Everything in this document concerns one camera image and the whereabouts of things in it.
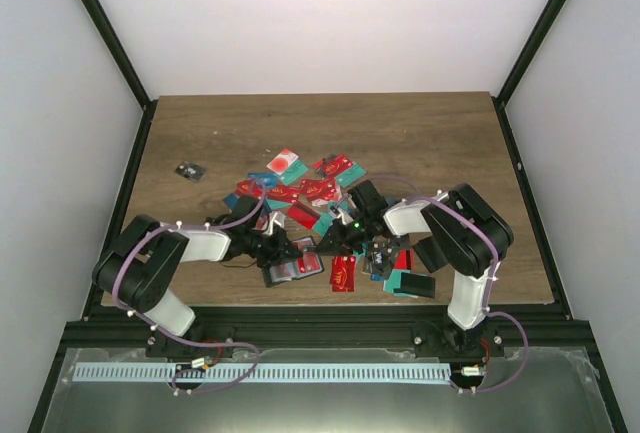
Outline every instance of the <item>black frame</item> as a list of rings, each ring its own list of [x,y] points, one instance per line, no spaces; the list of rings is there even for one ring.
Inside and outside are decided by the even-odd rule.
[[[131,91],[140,104],[142,115],[116,205],[109,223],[104,247],[122,229],[133,185],[151,129],[157,100],[147,95],[111,22],[99,0],[81,0],[100,32]],[[516,141],[511,132],[505,106],[524,76],[529,64],[553,25],[566,0],[548,0],[498,97],[493,103],[518,180],[527,213],[533,227],[543,265],[553,292],[554,302],[547,305],[500,305],[500,309],[518,317],[533,346],[582,346],[599,370],[599,386],[614,429],[627,428],[611,388],[604,364],[588,322],[573,320],[562,281],[551,253]],[[46,418],[62,361],[68,348],[141,348],[147,346],[148,327],[131,320],[121,311],[101,305],[102,291],[92,286],[81,321],[67,323],[58,351],[38,402],[30,432],[40,431]],[[238,341],[255,343],[260,348],[393,347],[415,348],[413,331],[424,322],[441,326],[444,305],[375,306],[375,307],[198,307],[199,320],[215,325],[220,331],[233,331]],[[508,322],[497,327],[506,346],[520,341],[518,331]]]

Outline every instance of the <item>teal card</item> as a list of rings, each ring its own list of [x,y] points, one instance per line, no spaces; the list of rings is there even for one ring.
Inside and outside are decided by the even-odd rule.
[[[366,174],[367,172],[364,171],[360,165],[354,163],[351,168],[336,176],[336,182],[339,186],[349,186],[351,183],[362,178]]]
[[[415,298],[413,295],[407,295],[406,293],[394,293],[393,290],[400,288],[400,280],[402,280],[402,273],[411,273],[410,270],[391,270],[389,279],[384,282],[384,291],[387,293],[393,293],[394,296],[403,296],[408,298]]]
[[[313,231],[318,233],[320,236],[324,236],[332,222],[333,217],[329,213],[320,213],[320,218],[316,221],[316,224],[313,225]]]
[[[279,210],[280,208],[289,208],[291,206],[291,203],[285,203],[284,201],[277,200],[267,200],[267,205],[269,205],[269,208],[271,208],[272,210]]]
[[[287,168],[287,171],[278,176],[278,179],[285,185],[290,185],[307,171],[309,171],[309,168],[307,168],[305,164],[298,159],[294,161],[289,168]]]

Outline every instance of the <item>black card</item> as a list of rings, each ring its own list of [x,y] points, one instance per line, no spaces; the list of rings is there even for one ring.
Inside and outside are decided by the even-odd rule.
[[[178,168],[175,169],[178,175],[195,182],[200,181],[205,171],[207,171],[205,167],[196,165],[195,163],[189,163],[188,161],[183,161]]]

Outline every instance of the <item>wooden table surface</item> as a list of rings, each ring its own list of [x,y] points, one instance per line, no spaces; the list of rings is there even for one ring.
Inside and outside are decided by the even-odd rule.
[[[266,164],[283,148],[296,152],[307,166],[330,153],[344,153],[369,174],[409,178],[430,195],[469,183],[515,235],[492,302],[553,301],[486,92],[162,97],[125,225],[140,213],[196,224],[226,213],[222,198],[248,172],[268,171]],[[183,160],[207,168],[200,182],[174,173]],[[410,193],[402,184],[375,184],[391,197]],[[292,220],[286,226],[292,239],[310,234]],[[241,257],[232,264],[251,261]],[[325,265],[330,268],[330,259]],[[180,265],[171,288],[191,305],[448,303],[452,270],[444,268],[435,277],[437,297],[429,300],[385,293],[381,283],[360,271],[355,292],[333,293],[328,271],[267,289],[255,267],[193,262]]]

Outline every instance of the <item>white wall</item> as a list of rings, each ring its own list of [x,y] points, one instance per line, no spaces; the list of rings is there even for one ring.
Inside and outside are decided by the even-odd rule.
[[[140,109],[79,0],[0,0],[0,429],[79,318]]]
[[[546,0],[102,0],[152,96],[490,90]]]
[[[640,431],[640,1],[569,0],[508,105],[576,316]]]

